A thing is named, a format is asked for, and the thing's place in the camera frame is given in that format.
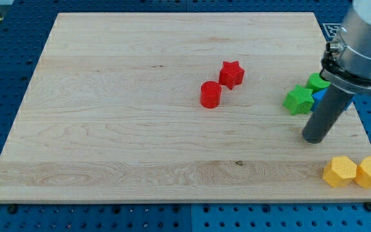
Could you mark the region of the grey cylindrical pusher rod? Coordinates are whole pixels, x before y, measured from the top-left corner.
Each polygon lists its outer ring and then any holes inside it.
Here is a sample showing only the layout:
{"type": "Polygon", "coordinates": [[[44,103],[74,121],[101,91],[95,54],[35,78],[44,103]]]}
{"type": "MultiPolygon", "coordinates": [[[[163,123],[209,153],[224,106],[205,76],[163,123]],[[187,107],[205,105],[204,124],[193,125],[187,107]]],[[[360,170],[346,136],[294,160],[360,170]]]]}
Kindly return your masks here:
{"type": "Polygon", "coordinates": [[[302,135],[311,143],[320,143],[346,109],[355,93],[346,92],[331,84],[306,123],[302,135]]]}

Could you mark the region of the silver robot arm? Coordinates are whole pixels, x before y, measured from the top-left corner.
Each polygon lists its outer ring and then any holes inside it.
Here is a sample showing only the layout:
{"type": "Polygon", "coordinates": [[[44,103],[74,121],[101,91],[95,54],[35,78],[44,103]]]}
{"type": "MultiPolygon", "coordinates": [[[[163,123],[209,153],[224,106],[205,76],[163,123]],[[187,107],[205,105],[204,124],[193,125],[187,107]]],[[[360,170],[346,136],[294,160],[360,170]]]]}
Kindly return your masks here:
{"type": "Polygon", "coordinates": [[[354,0],[336,36],[326,43],[320,77],[324,97],[305,125],[303,138],[320,143],[354,95],[371,96],[371,0],[354,0]]]}

